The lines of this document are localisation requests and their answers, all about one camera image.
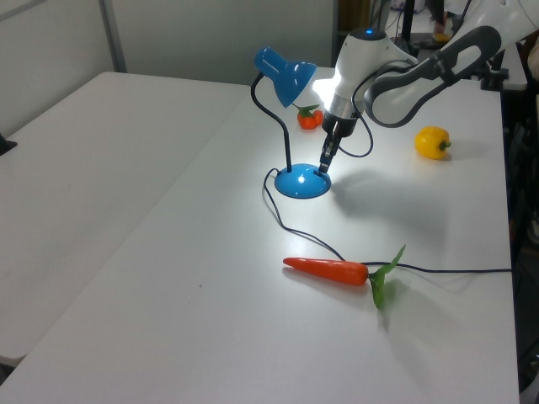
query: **blue desk lamp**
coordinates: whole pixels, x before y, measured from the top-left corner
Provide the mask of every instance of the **blue desk lamp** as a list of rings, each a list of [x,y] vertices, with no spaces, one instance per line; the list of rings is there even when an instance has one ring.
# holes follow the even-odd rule
[[[260,73],[251,85],[251,98],[257,107],[280,124],[285,136],[286,168],[275,177],[275,187],[283,195],[298,199],[316,198],[325,194],[331,186],[329,176],[319,173],[318,167],[311,164],[292,165],[289,133],[285,123],[265,108],[255,94],[257,84],[266,76],[273,81],[277,98],[286,108],[300,95],[317,67],[304,61],[287,61],[271,48],[260,50],[254,58],[254,64]]]

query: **white wall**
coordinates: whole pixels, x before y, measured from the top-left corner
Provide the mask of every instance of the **white wall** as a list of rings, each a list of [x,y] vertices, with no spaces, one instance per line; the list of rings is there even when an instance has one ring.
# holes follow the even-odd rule
[[[0,132],[113,70],[99,0],[46,0],[0,20]]]
[[[109,0],[130,73],[250,84],[253,58],[330,66],[334,0]]]

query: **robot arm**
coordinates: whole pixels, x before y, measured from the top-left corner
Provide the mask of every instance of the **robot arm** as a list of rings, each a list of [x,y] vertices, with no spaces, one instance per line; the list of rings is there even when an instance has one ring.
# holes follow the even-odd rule
[[[393,66],[389,70],[397,72],[378,74],[367,80],[357,92],[358,108],[379,125],[391,128],[405,125],[426,101],[537,29],[537,0],[474,0],[464,24],[444,48],[406,72],[399,72]],[[327,137],[320,158],[321,173],[328,171],[340,140],[354,130],[357,117],[351,97],[355,88],[390,61],[385,56],[392,54],[392,60],[400,61],[400,66],[407,59],[407,63],[413,62],[409,56],[398,54],[400,50],[384,33],[373,31],[372,34],[376,34],[374,40],[366,40],[365,34],[349,35],[339,54],[332,79],[333,100],[325,103],[323,128]]]

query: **lamp shade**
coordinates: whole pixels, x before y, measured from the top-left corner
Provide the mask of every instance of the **lamp shade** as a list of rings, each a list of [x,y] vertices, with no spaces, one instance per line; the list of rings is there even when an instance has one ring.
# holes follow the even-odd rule
[[[259,50],[254,65],[273,81],[277,98],[285,108],[300,95],[317,69],[312,63],[287,61],[269,47]]]

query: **orange carrot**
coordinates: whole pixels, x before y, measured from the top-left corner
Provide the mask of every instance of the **orange carrot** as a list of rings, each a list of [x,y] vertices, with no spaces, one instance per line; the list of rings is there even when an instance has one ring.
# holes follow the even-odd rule
[[[368,268],[362,263],[332,259],[285,258],[283,263],[308,274],[344,284],[365,284]]]

